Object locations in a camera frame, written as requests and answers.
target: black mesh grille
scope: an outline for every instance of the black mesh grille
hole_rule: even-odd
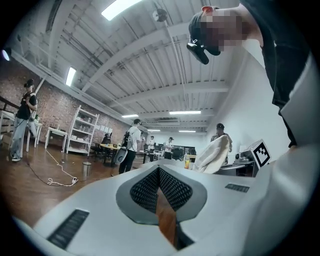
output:
[[[132,200],[154,214],[156,213],[158,199],[158,176],[158,170],[154,170],[130,190]]]
[[[157,191],[162,190],[174,211],[182,207],[192,196],[192,188],[161,168],[154,170],[136,183],[130,190],[131,198],[141,207],[156,213]]]
[[[174,211],[182,207],[192,196],[192,188],[159,168],[160,189]]]
[[[61,249],[66,249],[72,238],[78,232],[88,217],[89,212],[76,209],[70,216],[48,237],[48,241]]]

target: chair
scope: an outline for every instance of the chair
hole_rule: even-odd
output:
[[[180,159],[180,154],[181,154],[180,149],[176,147],[176,148],[173,149],[172,152],[173,152],[172,159],[181,161],[181,159]]]
[[[94,142],[95,146],[92,146],[91,149],[93,150],[93,156],[94,157],[94,162],[97,161],[98,159],[104,159],[105,157],[111,159],[111,150],[109,148],[105,148],[100,146],[100,144],[110,144],[111,139],[108,137],[104,137],[101,143],[96,143]]]

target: black shirt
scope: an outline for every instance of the black shirt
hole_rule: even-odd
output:
[[[20,119],[24,119],[24,120],[28,120],[29,117],[31,116],[31,111],[30,108],[28,107],[27,103],[26,103],[26,99],[27,97],[29,97],[31,93],[26,93],[25,95],[23,95],[22,100],[21,100],[21,106],[16,114],[17,118]],[[37,98],[35,95],[32,95],[29,99],[29,102],[32,106],[37,105]]]
[[[310,52],[303,35],[276,0],[240,0],[254,17],[262,38],[265,71],[280,109],[289,101]]]

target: white wall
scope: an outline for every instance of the white wall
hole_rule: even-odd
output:
[[[243,66],[241,75],[235,79],[235,85],[227,97],[222,109],[213,117],[208,128],[206,144],[216,133],[216,124],[223,123],[225,132],[233,140],[233,151],[229,163],[234,161],[240,146],[250,146],[263,139],[270,151],[272,160],[288,150],[290,140],[279,108],[272,104],[271,89],[265,69],[250,54]]]
[[[179,133],[179,132],[153,132],[149,138],[154,136],[155,143],[163,144],[168,141],[169,137],[173,137],[173,145],[195,147],[197,154],[206,146],[205,136],[197,135],[197,133]]]

